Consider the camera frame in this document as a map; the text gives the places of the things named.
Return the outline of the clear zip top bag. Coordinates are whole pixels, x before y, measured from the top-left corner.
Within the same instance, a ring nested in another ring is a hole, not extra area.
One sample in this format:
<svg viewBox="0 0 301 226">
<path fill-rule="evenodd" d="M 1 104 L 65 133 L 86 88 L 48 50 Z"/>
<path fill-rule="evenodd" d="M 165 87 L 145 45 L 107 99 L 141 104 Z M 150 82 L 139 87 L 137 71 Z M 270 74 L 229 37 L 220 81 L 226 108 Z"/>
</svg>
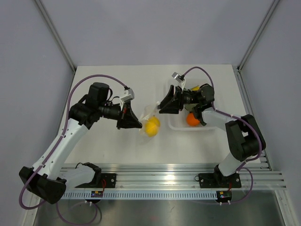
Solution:
<svg viewBox="0 0 301 226">
<path fill-rule="evenodd" d="M 155 137 L 161 127 L 159 119 L 159 102 L 148 105 L 144 108 L 143 113 L 139 118 L 142 128 L 139 129 L 139 135 L 142 137 L 153 138 Z"/>
</svg>

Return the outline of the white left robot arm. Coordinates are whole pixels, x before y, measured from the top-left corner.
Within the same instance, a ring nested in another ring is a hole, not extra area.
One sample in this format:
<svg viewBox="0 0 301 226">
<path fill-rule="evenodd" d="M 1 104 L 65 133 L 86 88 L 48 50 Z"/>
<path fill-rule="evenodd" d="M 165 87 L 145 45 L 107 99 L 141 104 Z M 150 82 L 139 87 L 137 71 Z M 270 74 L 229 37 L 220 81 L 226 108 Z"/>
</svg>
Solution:
<svg viewBox="0 0 301 226">
<path fill-rule="evenodd" d="M 92 163 L 83 163 L 66 174 L 61 174 L 60 170 L 76 144 L 100 118 L 115 120 L 117 129 L 142 128 L 131 108 L 135 97 L 133 90 L 125 87 L 118 104 L 109 103 L 108 94 L 111 92 L 109 85 L 95 82 L 78 103 L 67 106 L 69 111 L 62 133 L 32 167 L 22 167 L 20 170 L 24 189 L 45 202 L 55 204 L 69 188 L 107 186 L 102 169 Z"/>
</svg>

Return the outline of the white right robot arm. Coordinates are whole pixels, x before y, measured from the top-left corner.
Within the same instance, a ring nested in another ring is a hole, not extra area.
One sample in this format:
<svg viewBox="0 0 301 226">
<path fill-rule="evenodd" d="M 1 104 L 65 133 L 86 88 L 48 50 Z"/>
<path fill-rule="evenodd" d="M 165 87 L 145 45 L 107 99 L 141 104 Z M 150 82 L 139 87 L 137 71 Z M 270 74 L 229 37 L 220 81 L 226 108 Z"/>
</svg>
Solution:
<svg viewBox="0 0 301 226">
<path fill-rule="evenodd" d="M 215 166 L 212 173 L 199 173 L 201 188 L 241 188 L 239 171 L 257 159 L 266 148 L 263 135 L 254 116 L 235 116 L 214 106 L 214 88 L 202 85 L 197 91 L 171 85 L 160 102 L 160 114 L 178 114 L 192 106 L 192 115 L 202 126 L 217 127 L 226 132 L 230 153 Z"/>
</svg>

